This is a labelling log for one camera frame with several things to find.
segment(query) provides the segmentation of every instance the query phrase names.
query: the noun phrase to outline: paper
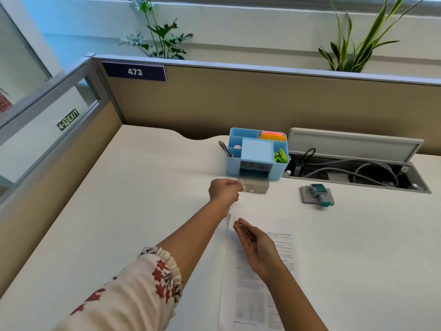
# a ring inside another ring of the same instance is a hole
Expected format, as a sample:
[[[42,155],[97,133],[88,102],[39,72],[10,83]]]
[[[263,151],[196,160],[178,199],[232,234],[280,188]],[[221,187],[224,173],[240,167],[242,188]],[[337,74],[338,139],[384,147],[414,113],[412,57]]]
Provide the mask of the paper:
[[[237,219],[238,216],[231,214],[218,331],[283,330],[274,301],[266,285],[251,270],[233,229]],[[247,217],[246,220],[268,234],[274,241],[282,261],[297,279],[292,228],[289,225],[284,226],[283,220],[259,219],[254,216]]]

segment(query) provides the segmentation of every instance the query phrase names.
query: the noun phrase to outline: gray cable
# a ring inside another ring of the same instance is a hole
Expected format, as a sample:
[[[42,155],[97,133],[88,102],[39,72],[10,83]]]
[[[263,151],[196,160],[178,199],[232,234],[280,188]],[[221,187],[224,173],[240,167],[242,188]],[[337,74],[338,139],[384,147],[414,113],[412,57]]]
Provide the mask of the gray cable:
[[[337,160],[337,161],[328,161],[328,162],[315,163],[315,164],[311,164],[311,163],[309,163],[308,165],[322,166],[322,165],[336,164],[336,163],[340,163],[340,162],[342,162],[342,161],[355,161],[355,160],[356,160],[356,159],[341,159],[341,160]],[[383,167],[384,169],[388,170],[388,171],[392,174],[392,176],[393,176],[394,179],[395,179],[395,187],[398,186],[398,177],[396,176],[396,174],[392,171],[392,169],[391,169],[389,166],[387,166],[386,164],[384,164],[384,163],[382,163],[382,162],[375,161],[375,160],[370,160],[370,159],[361,159],[361,160],[362,160],[362,161],[367,161],[367,163],[366,163],[366,164],[363,164],[363,165],[361,165],[361,166],[359,166],[359,167],[356,169],[355,173],[358,173],[358,172],[361,170],[362,167],[366,167],[366,166],[368,166],[368,165],[370,165],[370,164],[378,165],[378,166]]]
[[[306,174],[305,176],[300,177],[300,178],[307,178],[307,177],[309,177],[310,175],[313,175],[314,173],[322,172],[322,171],[325,171],[325,170],[337,171],[337,172],[342,172],[342,173],[346,173],[346,174],[349,174],[349,175],[354,175],[354,176],[356,176],[356,177],[363,178],[363,179],[366,179],[366,180],[368,180],[368,181],[370,181],[370,182],[373,182],[373,183],[379,184],[380,186],[385,186],[385,187],[386,187],[386,185],[385,185],[384,183],[381,183],[381,182],[375,181],[375,180],[373,180],[373,179],[371,179],[371,178],[365,177],[365,176],[363,176],[363,175],[361,175],[361,174],[358,174],[358,173],[352,173],[352,172],[349,172],[349,171],[347,171],[347,170],[345,170],[345,169],[339,169],[339,168],[335,168],[335,167],[323,167],[323,168],[319,168],[319,169],[317,169],[317,170],[315,170],[315,171],[313,171],[313,172],[311,172],[311,173],[308,173],[308,174]]]

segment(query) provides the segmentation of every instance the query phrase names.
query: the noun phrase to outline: white desk surface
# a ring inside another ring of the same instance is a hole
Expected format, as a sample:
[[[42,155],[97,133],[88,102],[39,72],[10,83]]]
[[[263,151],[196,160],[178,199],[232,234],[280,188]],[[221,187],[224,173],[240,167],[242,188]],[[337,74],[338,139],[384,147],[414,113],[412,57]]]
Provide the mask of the white desk surface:
[[[50,330],[191,217],[224,176],[218,139],[123,125],[0,300],[0,330]],[[330,331],[441,330],[441,157],[412,162],[433,194],[327,183],[336,204],[320,210],[301,203],[309,181],[281,179],[232,207],[291,220],[300,285]],[[226,231],[223,221],[169,330],[217,330]]]

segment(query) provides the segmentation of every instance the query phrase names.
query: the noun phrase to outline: paper punch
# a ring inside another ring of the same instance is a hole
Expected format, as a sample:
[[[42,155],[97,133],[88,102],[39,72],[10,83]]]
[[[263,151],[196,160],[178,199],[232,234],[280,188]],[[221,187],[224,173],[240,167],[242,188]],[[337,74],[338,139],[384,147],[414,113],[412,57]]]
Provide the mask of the paper punch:
[[[303,203],[319,204],[321,207],[334,205],[334,199],[329,188],[321,183],[313,183],[310,186],[300,187],[300,194]]]

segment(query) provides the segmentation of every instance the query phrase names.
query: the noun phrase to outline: sleeve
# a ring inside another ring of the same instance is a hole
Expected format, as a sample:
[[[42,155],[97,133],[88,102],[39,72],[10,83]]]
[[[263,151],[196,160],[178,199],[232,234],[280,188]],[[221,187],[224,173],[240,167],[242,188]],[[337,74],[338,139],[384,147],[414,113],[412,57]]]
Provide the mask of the sleeve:
[[[175,315],[181,292],[181,273],[174,258],[161,248],[144,248],[54,331],[163,331]]]

